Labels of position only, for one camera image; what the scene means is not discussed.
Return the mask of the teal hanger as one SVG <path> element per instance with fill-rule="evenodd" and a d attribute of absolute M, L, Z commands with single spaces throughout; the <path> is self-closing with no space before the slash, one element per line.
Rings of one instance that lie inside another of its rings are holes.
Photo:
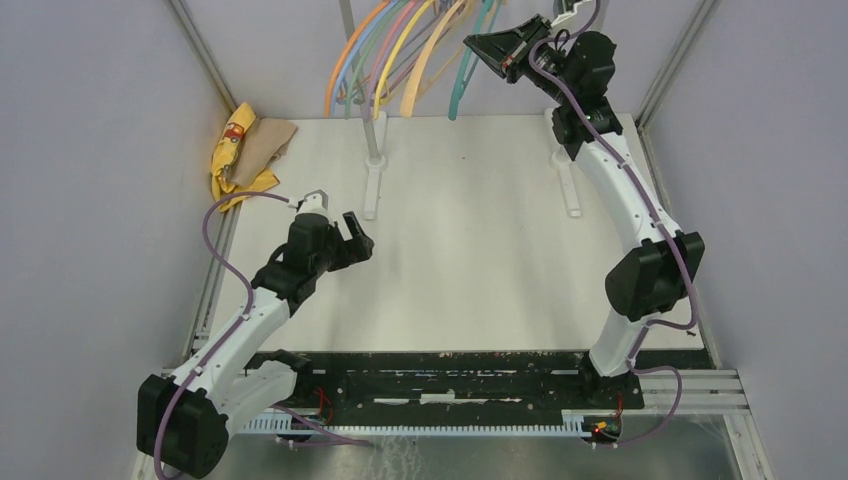
<path fill-rule="evenodd" d="M 484 26 L 486 26 L 486 33 L 491 33 L 493 31 L 502 5 L 503 1 L 483 1 L 481 11 L 475 21 L 471 34 L 477 35 L 483 33 Z M 467 46 L 463 46 L 462 57 L 452 87 L 448 107 L 447 117 L 451 121 L 455 121 L 458 117 L 461 100 L 465 94 L 468 84 L 470 83 L 474 75 L 477 64 L 478 61 L 472 59 L 471 50 Z"/>

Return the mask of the pink red hanger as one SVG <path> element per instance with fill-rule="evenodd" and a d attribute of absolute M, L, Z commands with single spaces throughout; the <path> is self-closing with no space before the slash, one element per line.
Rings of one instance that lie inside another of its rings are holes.
<path fill-rule="evenodd" d="M 408 23 L 408 18 L 419 10 L 426 11 L 429 6 L 432 4 L 432 1 L 408 1 L 405 6 L 403 6 L 399 13 L 393 14 L 389 20 L 389 27 L 387 33 L 383 39 L 380 50 L 377 54 L 376 61 L 372 67 L 371 74 L 369 76 L 368 87 L 366 89 L 366 97 L 364 101 L 364 110 L 362 112 L 362 119 L 364 121 L 371 122 L 376 119 L 377 114 L 374 113 L 375 110 L 379 109 L 380 95 L 382 89 L 381 78 L 383 76 L 383 72 L 386 69 L 386 62 L 388 61 L 388 57 L 390 56 L 391 49 L 393 45 L 396 43 L 395 36 L 399 29 L 405 27 Z"/>

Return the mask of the sage green hanger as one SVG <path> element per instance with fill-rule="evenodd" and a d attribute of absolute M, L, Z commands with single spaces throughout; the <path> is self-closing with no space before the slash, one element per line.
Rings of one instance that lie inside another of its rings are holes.
<path fill-rule="evenodd" d="M 362 119 L 372 119 L 371 90 L 368 87 L 372 74 L 365 75 L 362 70 L 368 62 L 373 43 L 382 34 L 383 25 L 393 19 L 398 11 L 420 5 L 420 1 L 379 1 L 355 27 L 328 81 L 324 107 L 326 116 L 332 116 L 336 104 L 341 102 L 345 105 L 345 117 L 348 118 L 354 100 L 359 99 Z"/>

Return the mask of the orange hanger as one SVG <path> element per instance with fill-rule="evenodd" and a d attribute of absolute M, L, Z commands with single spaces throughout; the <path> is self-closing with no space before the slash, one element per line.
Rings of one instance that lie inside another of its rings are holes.
<path fill-rule="evenodd" d="M 323 99 L 323 116 L 325 118 L 334 115 L 336 105 L 342 94 L 345 94 L 347 99 L 352 97 L 355 81 L 349 79 L 349 76 L 354 57 L 362 48 L 364 34 L 372 30 L 374 22 L 382 18 L 390 5 L 390 1 L 378 1 L 354 27 L 352 34 L 346 40 L 325 87 Z"/>

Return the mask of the peach beige hanger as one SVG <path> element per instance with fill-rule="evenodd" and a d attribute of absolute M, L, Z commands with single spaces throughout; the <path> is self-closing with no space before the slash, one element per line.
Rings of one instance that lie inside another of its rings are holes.
<path fill-rule="evenodd" d="M 448 44 L 448 41 L 456 35 L 457 31 L 469 21 L 473 13 L 478 17 L 483 1 L 432 1 L 426 11 L 419 10 L 411 16 L 408 23 L 399 32 L 396 43 L 391 49 L 390 56 L 386 62 L 386 69 L 381 78 L 382 89 L 386 98 L 380 100 L 379 109 L 388 105 L 396 96 L 396 92 L 388 85 L 389 68 L 394 65 L 401 48 L 414 40 L 413 29 L 423 21 L 424 17 L 431 13 L 434 25 L 426 24 L 420 33 L 426 37 L 424 43 L 414 51 L 414 62 L 402 72 L 399 86 L 403 89 L 400 100 L 399 114 L 404 118 L 410 118 L 414 114 L 415 107 L 429 89 L 438 82 L 441 76 L 455 62 L 461 61 L 463 43 L 457 44 L 457 49 L 450 55 L 439 69 L 427 78 L 425 76 L 427 64 L 431 57 L 440 48 Z"/>

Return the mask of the light blue hanger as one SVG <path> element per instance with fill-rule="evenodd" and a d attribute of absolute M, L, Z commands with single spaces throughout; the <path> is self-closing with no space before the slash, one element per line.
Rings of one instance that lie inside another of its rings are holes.
<path fill-rule="evenodd" d="M 352 36 L 347 40 L 339 55 L 336 65 L 328 80 L 324 98 L 324 116 L 332 117 L 341 95 L 343 102 L 362 97 L 361 80 L 354 72 L 355 63 L 361 57 L 365 40 L 376 28 L 377 22 L 387 16 L 393 8 L 405 6 L 407 1 L 380 1 L 355 27 Z"/>

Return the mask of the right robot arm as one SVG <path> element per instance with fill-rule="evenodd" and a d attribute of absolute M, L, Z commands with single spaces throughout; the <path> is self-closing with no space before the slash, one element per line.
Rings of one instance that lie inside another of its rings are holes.
<path fill-rule="evenodd" d="M 509 30 L 469 35 L 464 43 L 507 83 L 526 78 L 557 102 L 553 136 L 614 223 L 624 256 L 605 278 L 610 313 L 577 382 L 580 400 L 602 408 L 617 396 L 614 377 L 634 369 L 648 330 L 662 324 L 660 314 L 691 293 L 705 243 L 659 206 L 632 159 L 606 97 L 616 72 L 614 42 L 598 31 L 578 33 L 567 50 L 555 41 L 551 22 L 536 15 Z"/>

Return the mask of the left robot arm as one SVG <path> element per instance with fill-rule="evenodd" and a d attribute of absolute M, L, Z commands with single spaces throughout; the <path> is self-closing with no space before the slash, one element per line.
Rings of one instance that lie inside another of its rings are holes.
<path fill-rule="evenodd" d="M 343 215 L 351 236 L 323 212 L 299 213 L 280 245 L 250 282 L 244 304 L 194 356 L 166 377 L 140 386 L 137 449 L 195 478 L 208 475 L 230 439 L 272 405 L 313 397 L 313 378 L 278 360 L 255 370 L 260 346 L 314 294 L 326 273 L 367 261 L 374 249 L 356 215 Z"/>

